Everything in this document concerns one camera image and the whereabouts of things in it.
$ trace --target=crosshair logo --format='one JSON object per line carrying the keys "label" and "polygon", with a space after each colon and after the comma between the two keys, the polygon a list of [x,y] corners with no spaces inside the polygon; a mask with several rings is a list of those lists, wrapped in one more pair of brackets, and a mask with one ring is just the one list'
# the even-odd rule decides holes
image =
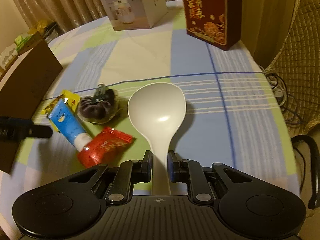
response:
{"label": "crosshair logo", "polygon": [[163,198],[157,198],[156,201],[157,201],[158,203],[162,203],[162,202],[165,201],[165,200],[164,200]]}

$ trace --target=yellow snack packet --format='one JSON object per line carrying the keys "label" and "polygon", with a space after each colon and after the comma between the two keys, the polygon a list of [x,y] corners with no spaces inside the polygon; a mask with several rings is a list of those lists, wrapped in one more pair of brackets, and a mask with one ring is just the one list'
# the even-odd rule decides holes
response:
{"label": "yellow snack packet", "polygon": [[[59,102],[60,99],[63,99],[64,103],[69,106],[73,113],[76,112],[78,103],[80,101],[80,96],[74,94],[68,90],[62,90],[61,95],[56,97],[48,106],[41,110],[41,114],[50,114],[56,104]],[[59,131],[58,128],[55,126],[53,122],[50,123],[55,131]]]}

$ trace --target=tablecloth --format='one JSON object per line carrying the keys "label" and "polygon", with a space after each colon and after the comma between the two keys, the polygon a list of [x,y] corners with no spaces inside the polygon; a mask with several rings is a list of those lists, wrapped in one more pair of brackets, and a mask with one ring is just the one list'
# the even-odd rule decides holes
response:
{"label": "tablecloth", "polygon": [[[281,111],[261,69],[242,42],[223,51],[188,36],[181,1],[152,29],[113,31],[108,17],[76,28],[49,47],[64,70],[34,115],[48,124],[40,110],[63,89],[92,95],[99,83],[118,90],[121,116],[108,125],[136,138],[114,163],[142,159],[150,149],[127,117],[129,97],[153,82],[178,85],[187,100],[187,115],[170,149],[182,158],[210,167],[221,162],[299,194],[290,138]],[[92,136],[102,126],[84,123]],[[12,239],[19,236],[11,214],[23,192],[82,170],[75,148],[55,132],[51,139],[26,139],[12,173],[0,173],[0,226]],[[135,194],[149,194],[139,183]],[[183,187],[172,187],[175,194]]]}

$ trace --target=mounting screw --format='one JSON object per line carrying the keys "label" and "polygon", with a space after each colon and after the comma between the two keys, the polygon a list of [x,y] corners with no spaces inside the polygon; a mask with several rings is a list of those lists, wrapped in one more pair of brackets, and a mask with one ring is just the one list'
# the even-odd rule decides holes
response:
{"label": "mounting screw", "polygon": [[199,201],[209,201],[211,199],[211,196],[206,193],[201,193],[196,195],[196,199]]}
{"label": "mounting screw", "polygon": [[119,193],[113,193],[108,196],[108,199],[111,201],[120,201],[123,200],[124,196]]}

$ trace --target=brown cardboard box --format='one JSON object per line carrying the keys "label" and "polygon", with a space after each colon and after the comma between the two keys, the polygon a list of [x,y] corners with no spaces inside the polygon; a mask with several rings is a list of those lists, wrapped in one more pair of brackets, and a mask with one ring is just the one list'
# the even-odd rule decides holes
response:
{"label": "brown cardboard box", "polygon": [[[0,77],[0,115],[31,119],[62,66],[44,40],[20,55]],[[18,142],[0,141],[0,170],[9,173]]]}

